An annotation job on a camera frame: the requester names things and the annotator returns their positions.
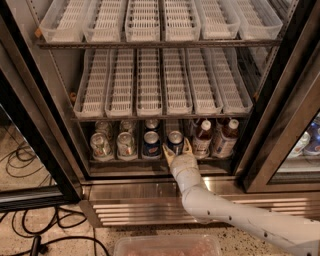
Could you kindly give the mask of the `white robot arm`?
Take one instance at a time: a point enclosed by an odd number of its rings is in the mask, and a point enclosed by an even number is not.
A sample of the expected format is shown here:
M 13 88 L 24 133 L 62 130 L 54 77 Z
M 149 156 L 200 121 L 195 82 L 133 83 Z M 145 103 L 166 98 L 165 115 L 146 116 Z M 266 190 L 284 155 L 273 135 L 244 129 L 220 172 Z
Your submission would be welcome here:
M 194 219 L 228 223 L 294 256 L 320 256 L 319 221 L 224 199 L 206 187 L 187 138 L 180 155 L 176 155 L 166 144 L 162 148 L 181 192 L 183 208 Z

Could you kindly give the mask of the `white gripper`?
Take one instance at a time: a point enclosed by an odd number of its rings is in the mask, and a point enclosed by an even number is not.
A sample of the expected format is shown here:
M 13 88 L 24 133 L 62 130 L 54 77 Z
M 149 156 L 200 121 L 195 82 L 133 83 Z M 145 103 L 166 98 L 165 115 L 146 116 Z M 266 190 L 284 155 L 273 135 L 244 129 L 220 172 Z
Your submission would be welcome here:
M 170 171 L 174 177 L 177 177 L 180 172 L 188 169 L 199 170 L 197 159 L 192 155 L 192 146 L 187 137 L 184 138 L 182 155 L 175 157 L 175 153 L 167 145 L 163 145 L 162 148 L 167 164 L 170 165 Z

